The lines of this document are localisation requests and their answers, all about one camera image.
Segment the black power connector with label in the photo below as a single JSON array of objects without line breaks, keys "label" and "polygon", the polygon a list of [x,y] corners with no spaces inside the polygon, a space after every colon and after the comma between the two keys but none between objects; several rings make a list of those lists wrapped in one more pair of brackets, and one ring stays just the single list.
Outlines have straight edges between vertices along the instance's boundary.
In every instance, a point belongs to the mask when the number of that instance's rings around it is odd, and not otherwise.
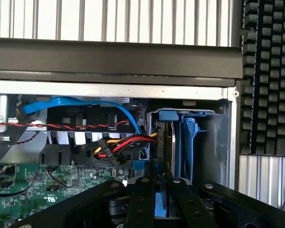
[{"label": "black power connector with label", "polygon": [[98,140],[98,144],[114,167],[121,166],[127,163],[125,156],[123,154],[116,155],[104,139]]}]

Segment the silver metal bracket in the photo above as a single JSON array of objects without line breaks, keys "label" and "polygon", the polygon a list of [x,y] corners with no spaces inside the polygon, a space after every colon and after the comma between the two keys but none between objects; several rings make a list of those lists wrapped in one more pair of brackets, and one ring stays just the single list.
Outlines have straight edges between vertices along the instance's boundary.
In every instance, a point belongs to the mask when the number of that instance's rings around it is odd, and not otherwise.
[{"label": "silver metal bracket", "polygon": [[0,95],[0,147],[14,145],[24,132],[21,127],[8,125],[18,122],[17,101],[16,95]]}]

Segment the silver metal disk bay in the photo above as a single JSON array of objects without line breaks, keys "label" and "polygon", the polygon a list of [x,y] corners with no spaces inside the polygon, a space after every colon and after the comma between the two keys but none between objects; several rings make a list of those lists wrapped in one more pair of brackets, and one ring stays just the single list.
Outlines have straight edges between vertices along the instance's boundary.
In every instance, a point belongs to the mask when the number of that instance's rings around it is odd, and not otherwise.
[{"label": "silver metal disk bay", "polygon": [[[194,184],[199,185],[212,181],[227,186],[229,184],[228,159],[230,151],[228,113],[219,114],[207,109],[186,110],[205,114],[202,117],[195,117],[203,132],[198,133],[194,138]],[[147,133],[150,133],[150,112],[153,111],[149,111],[146,116]]]}]

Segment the black keyboard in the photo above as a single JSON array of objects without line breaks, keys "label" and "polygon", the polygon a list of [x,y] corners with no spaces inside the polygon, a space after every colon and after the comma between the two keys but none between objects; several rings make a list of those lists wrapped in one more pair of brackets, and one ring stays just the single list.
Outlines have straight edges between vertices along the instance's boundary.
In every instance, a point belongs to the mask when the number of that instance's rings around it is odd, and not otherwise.
[{"label": "black keyboard", "polygon": [[240,152],[285,157],[285,0],[243,0]]}]

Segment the green motherboard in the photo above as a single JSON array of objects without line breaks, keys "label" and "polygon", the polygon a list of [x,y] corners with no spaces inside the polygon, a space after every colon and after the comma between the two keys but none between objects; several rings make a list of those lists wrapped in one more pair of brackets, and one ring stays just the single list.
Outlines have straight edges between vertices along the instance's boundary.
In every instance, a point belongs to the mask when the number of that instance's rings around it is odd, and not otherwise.
[{"label": "green motherboard", "polygon": [[130,169],[0,164],[0,228],[109,180],[126,184]]}]

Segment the black plastic fan shroud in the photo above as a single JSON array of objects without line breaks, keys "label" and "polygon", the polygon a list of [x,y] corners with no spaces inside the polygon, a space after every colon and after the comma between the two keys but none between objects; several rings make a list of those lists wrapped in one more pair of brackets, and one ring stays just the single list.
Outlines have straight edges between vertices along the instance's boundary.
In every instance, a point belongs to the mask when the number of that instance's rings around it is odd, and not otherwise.
[{"label": "black plastic fan shroud", "polygon": [[48,137],[40,153],[40,163],[47,166],[74,163],[113,168],[108,158],[93,155],[98,140],[135,134],[135,128],[120,109],[99,105],[49,108],[46,125]]}]

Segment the black and silver PC case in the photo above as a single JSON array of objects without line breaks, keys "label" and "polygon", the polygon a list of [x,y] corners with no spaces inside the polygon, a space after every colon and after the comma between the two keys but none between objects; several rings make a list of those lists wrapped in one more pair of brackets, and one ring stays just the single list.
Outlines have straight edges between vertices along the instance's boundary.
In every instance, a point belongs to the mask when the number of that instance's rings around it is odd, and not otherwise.
[{"label": "black and silver PC case", "polygon": [[[133,171],[126,184],[120,182],[125,195],[109,202],[115,228],[124,228],[132,192],[128,184],[145,176],[146,162],[154,163],[150,149],[157,144],[157,133],[147,133],[147,113],[160,108],[207,109],[229,115],[229,184],[223,186],[238,191],[242,77],[241,51],[234,47],[0,38],[0,95],[17,96],[18,122],[8,125],[24,130],[14,145],[0,147],[0,164],[42,165],[49,108],[120,109],[135,134],[102,139],[127,160],[113,168]],[[166,217],[154,215],[152,228],[185,228],[164,175],[169,210]],[[194,186],[197,190],[205,183]]]}]

